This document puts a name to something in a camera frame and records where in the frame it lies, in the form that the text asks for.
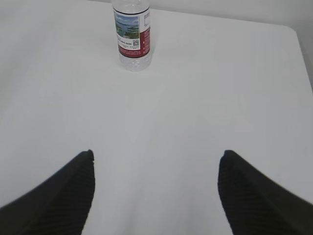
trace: white table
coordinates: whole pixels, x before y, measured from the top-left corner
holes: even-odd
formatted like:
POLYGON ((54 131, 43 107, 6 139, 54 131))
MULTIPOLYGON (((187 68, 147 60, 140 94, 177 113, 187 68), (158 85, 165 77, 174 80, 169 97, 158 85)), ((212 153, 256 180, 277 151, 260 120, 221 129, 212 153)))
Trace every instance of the white table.
POLYGON ((118 63, 111 6, 0 4, 0 205, 95 153, 84 235, 230 235, 233 149, 313 202, 313 99, 284 26, 152 10, 153 61, 118 63))

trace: clear plastic bottle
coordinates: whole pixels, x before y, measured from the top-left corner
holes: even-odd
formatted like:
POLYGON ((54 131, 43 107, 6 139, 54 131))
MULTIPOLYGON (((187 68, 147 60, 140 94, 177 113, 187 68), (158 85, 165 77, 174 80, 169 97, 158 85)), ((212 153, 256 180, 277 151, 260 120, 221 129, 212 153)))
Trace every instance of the clear plastic bottle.
POLYGON ((112 5, 120 61, 130 71, 147 68, 151 63, 148 0, 112 0, 112 5))

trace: bottle label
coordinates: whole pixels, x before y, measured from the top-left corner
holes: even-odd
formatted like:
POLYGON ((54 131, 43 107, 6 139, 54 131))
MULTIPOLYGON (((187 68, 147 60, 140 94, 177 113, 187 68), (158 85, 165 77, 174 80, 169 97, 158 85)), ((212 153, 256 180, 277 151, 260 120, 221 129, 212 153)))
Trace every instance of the bottle label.
POLYGON ((150 9, 138 14, 114 10, 119 52, 130 58, 142 57, 150 51, 150 9))

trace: red label section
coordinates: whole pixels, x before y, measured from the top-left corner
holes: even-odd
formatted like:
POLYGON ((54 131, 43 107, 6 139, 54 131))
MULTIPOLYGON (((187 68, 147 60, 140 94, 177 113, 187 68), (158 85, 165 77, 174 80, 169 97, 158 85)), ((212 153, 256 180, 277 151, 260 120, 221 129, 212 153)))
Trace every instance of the red label section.
POLYGON ((150 28, 140 33, 140 50, 126 50, 118 46, 119 52, 130 58, 139 58, 145 56, 150 51, 150 28))

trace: landscape photo on label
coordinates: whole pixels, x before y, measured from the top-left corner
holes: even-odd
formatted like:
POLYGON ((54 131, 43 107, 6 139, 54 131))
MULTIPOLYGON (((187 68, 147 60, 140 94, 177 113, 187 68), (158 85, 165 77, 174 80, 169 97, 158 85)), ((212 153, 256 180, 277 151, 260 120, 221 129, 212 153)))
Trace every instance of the landscape photo on label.
POLYGON ((119 36, 129 39, 139 38, 138 16, 126 17, 115 13, 115 26, 119 36))

